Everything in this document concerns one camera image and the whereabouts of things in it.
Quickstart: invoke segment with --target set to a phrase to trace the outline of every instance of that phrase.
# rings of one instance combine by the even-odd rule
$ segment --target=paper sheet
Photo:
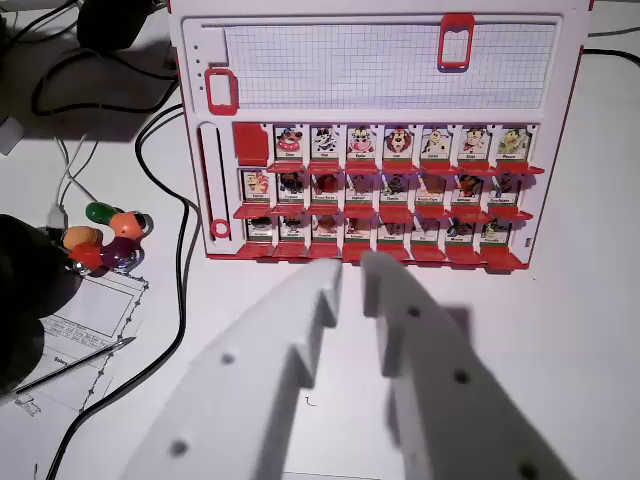
[[[555,24],[477,24],[467,71],[438,70],[440,25],[224,29],[241,108],[538,108]],[[447,32],[444,61],[466,57]]]
[[[40,362],[23,381],[30,382],[120,338],[135,336],[142,318],[135,314],[144,279],[109,272],[86,277],[75,296],[55,314],[42,318],[45,330]],[[115,374],[110,357],[86,365],[0,407],[2,478],[44,478],[69,424],[101,399]]]

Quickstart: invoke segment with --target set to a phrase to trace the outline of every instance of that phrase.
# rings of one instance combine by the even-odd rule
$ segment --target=printed diagram
[[[98,278],[84,277],[67,304],[40,319],[44,327],[42,355],[21,384],[121,338],[138,336],[144,318],[138,308],[148,289],[146,280],[114,272]],[[113,357],[99,359],[0,408],[3,436],[29,439],[28,448],[24,442],[3,444],[0,449],[3,478],[31,479],[35,464],[47,468],[69,424],[79,412],[105,395],[125,355],[126,349]]]
[[[338,158],[338,133],[333,127],[312,127],[311,139],[311,158]]]
[[[375,135],[368,126],[349,127],[347,130],[349,146],[347,147],[347,159],[373,159],[376,154]]]
[[[294,126],[276,127],[276,158],[300,159],[302,158],[302,132]]]

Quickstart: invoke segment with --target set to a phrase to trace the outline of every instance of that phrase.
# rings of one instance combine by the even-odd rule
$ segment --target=white table
[[[145,25],[143,41],[163,34],[163,15]],[[640,5],[596,4],[593,31],[638,24]],[[640,33],[593,39],[586,46],[640,54]],[[34,67],[31,78],[44,69]],[[133,78],[145,84],[146,79]],[[14,109],[28,103],[32,83],[22,86],[14,76],[4,82],[13,89],[0,105]],[[640,471],[639,82],[640,70],[630,62],[583,57],[529,270],[496,276],[484,270],[409,267],[443,306],[468,314],[478,355],[583,480],[632,480]],[[178,101],[175,94],[167,105]],[[109,116],[115,126],[124,117]],[[0,158],[0,210],[33,225],[44,223],[63,168],[53,142],[40,132],[41,138],[25,139],[8,158]],[[75,141],[68,144],[72,149]],[[161,180],[196,200],[182,120],[154,135],[144,154]],[[147,212],[155,220],[155,231],[143,243],[146,258],[136,270],[151,285],[139,310],[146,318],[139,340],[120,354],[115,386],[152,361],[175,334],[173,260],[181,207],[144,176],[132,139],[102,142],[79,179],[100,200]],[[85,204],[72,187],[65,200],[71,224],[87,223]],[[189,360],[298,268],[207,260],[199,238],[182,348],[143,386],[81,428],[58,478],[84,479],[88,471],[94,480],[117,478]],[[344,267],[343,285],[339,325],[325,336],[317,387],[301,395],[287,470],[400,480],[401,456],[384,420],[388,386],[378,374],[374,325],[361,313],[359,268]],[[295,314],[286,305],[282,312]],[[317,407],[307,406],[305,396]]]

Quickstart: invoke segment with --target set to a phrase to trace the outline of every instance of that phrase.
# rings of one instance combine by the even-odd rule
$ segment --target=white cable
[[[62,178],[60,178],[60,183],[58,183],[58,189],[56,190],[56,198],[54,201],[54,204],[57,205],[58,204],[58,199],[60,198],[60,192],[62,191],[62,185],[64,184],[64,179],[65,178],[69,178],[69,181],[72,182],[76,187],[78,187],[78,189],[84,193],[87,198],[89,198],[92,202],[97,202],[98,200],[96,199],[96,197],[94,197],[93,195],[91,195],[91,193],[89,193],[89,191],[84,188],[82,185],[80,185],[80,183],[72,176],[69,174],[69,170],[71,169],[71,166],[73,165],[73,162],[75,162],[76,158],[78,158],[78,153],[80,152],[80,147],[82,147],[82,144],[84,143],[84,140],[87,138],[87,134],[85,133],[82,138],[80,138],[80,141],[78,142],[78,145],[76,146],[76,150],[75,152],[73,152],[73,156],[71,157],[71,159],[69,159],[68,155],[65,154],[64,149],[62,148],[62,144],[60,143],[60,140],[58,140],[57,137],[53,137],[53,139],[56,142],[56,145],[58,146],[58,150],[60,151],[60,156],[62,157],[62,160],[66,163],[66,168],[64,170],[64,173],[62,174]]]

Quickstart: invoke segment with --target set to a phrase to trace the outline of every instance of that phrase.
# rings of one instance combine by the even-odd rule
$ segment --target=cartoon face
[[[515,143],[520,138],[519,128],[510,128],[504,136],[505,143]]]
[[[293,128],[285,128],[278,136],[278,140],[287,145],[297,145],[302,138],[301,132],[296,132]]]
[[[442,140],[442,134],[440,133],[440,130],[434,130],[429,135],[429,142],[434,145],[437,145],[438,143],[440,143],[441,140]]]
[[[368,152],[372,148],[371,132],[366,127],[356,128],[351,133],[350,147],[356,152]]]
[[[268,230],[271,228],[271,219],[269,217],[252,218],[249,222],[256,230]]]
[[[460,175],[458,180],[460,190],[463,196],[470,197],[475,195],[476,186],[480,184],[480,179],[472,175]]]
[[[335,193],[338,191],[338,179],[335,175],[318,175],[316,177],[316,193]]]
[[[337,226],[335,218],[331,215],[318,217],[315,230],[318,233],[336,233]]]
[[[513,182],[511,175],[506,174],[500,177],[500,191],[503,193],[509,193],[513,189]]]
[[[424,189],[427,191],[427,193],[442,193],[443,185],[442,185],[442,182],[438,180],[437,177],[429,175],[429,176],[420,177],[420,178],[424,185]]]
[[[267,193],[269,190],[269,178],[262,172],[249,172],[247,185],[252,193]]]
[[[369,182],[364,175],[354,175],[352,177],[352,181],[353,189],[356,191],[356,193],[368,193],[370,191]]]
[[[350,218],[347,233],[363,233],[369,230],[369,220],[366,218]]]
[[[389,183],[387,184],[387,188],[394,193],[401,193],[405,191],[404,185],[402,184],[402,175],[394,174]]]
[[[470,223],[456,223],[451,225],[447,230],[447,236],[449,237],[457,237],[458,235],[470,235],[473,226]]]
[[[404,152],[411,145],[411,135],[404,128],[396,128],[387,137],[387,148],[393,153]]]
[[[301,193],[304,190],[304,185],[300,179],[300,175],[294,173],[282,173],[280,174],[280,190],[289,190],[291,193]]]
[[[295,217],[284,217],[283,223],[289,229],[290,233],[298,232],[298,229],[302,225],[302,222]]]
[[[483,128],[470,128],[469,131],[467,132],[467,139],[465,140],[465,143],[470,146],[479,145],[480,142],[482,141],[483,135],[484,135]]]

